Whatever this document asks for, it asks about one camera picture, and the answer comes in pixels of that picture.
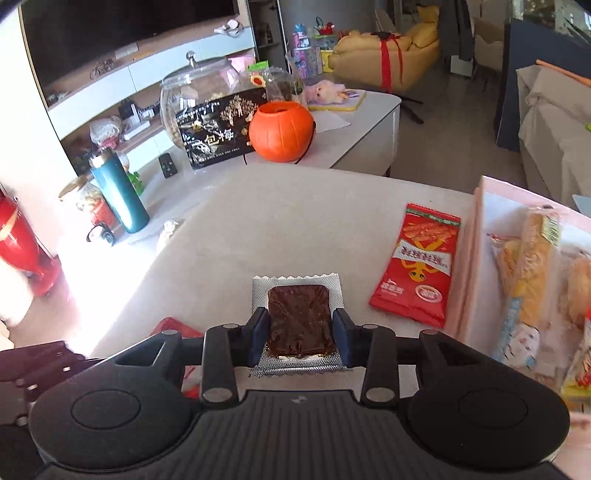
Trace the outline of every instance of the bicycle figurine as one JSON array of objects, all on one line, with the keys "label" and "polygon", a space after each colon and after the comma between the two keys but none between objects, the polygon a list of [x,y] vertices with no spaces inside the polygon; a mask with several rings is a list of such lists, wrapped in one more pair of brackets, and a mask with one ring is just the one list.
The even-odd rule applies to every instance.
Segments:
[{"label": "bicycle figurine", "polygon": [[90,79],[95,80],[98,77],[100,77],[101,75],[103,75],[104,73],[110,72],[114,68],[115,68],[115,63],[111,59],[105,60],[100,66],[99,66],[99,62],[96,62],[94,70],[92,70],[90,72]]}]

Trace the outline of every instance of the red ribbon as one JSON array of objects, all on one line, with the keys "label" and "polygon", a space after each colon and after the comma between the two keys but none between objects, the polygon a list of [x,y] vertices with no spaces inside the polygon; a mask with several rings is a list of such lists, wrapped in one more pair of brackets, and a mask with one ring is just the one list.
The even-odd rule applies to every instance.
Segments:
[{"label": "red ribbon", "polygon": [[392,71],[390,70],[390,53],[388,51],[388,40],[394,40],[398,47],[398,62],[400,64],[400,83],[402,83],[402,50],[398,44],[401,35],[390,35],[385,40],[380,40],[382,46],[382,88],[388,93],[392,93]]}]

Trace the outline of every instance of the black box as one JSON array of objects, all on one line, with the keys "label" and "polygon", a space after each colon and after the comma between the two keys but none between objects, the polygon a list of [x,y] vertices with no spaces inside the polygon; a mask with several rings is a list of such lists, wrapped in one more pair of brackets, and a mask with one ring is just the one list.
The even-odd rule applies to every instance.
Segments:
[{"label": "black box", "polygon": [[197,170],[253,152],[248,128],[256,110],[266,102],[267,91],[255,88],[177,113],[178,129],[191,167]]}]

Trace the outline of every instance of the white table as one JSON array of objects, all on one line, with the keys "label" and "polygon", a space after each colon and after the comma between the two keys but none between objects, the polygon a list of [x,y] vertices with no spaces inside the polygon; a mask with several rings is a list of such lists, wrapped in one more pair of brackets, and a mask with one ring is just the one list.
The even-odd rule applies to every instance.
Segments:
[{"label": "white table", "polygon": [[[356,112],[339,113],[348,127],[317,134],[298,166],[338,168],[383,175],[396,149],[400,98],[368,92]],[[171,148],[178,174],[165,179],[157,160],[140,170],[146,189],[141,199],[150,223],[138,233],[116,231],[117,244],[96,249],[87,232],[64,222],[70,230],[60,240],[58,254],[70,291],[80,310],[74,330],[55,331],[56,339],[88,354],[132,296],[156,257],[156,243],[167,220],[183,220],[222,184],[230,173],[247,168],[247,162],[268,163],[257,154],[231,158],[201,170],[192,170],[184,150]]]},{"label": "white table", "polygon": [[[172,316],[205,331],[245,323],[251,315],[255,275],[340,275],[345,308],[356,323],[417,336],[417,322],[369,307],[389,261],[405,205],[416,202],[463,219],[472,206],[466,193],[373,175],[255,165],[236,170],[193,211],[155,259],[119,319],[94,349],[111,355],[148,336]],[[361,387],[363,369],[323,375],[255,379],[237,369],[247,388]],[[417,388],[412,367],[401,371],[401,394]]]},{"label": "white table", "polygon": [[[400,103],[397,96],[368,92],[356,111],[337,113],[350,125],[316,135],[299,164],[383,175],[396,155]],[[245,158],[249,165],[265,162],[256,152]]]}]

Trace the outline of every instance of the television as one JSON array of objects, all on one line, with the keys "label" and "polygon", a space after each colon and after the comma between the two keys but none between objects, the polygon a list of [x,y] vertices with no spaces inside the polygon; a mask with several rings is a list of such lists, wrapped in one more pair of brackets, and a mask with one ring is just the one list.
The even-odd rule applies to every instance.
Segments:
[{"label": "television", "polygon": [[43,90],[69,72],[135,41],[237,13],[235,0],[27,0],[22,3],[27,44]]}]

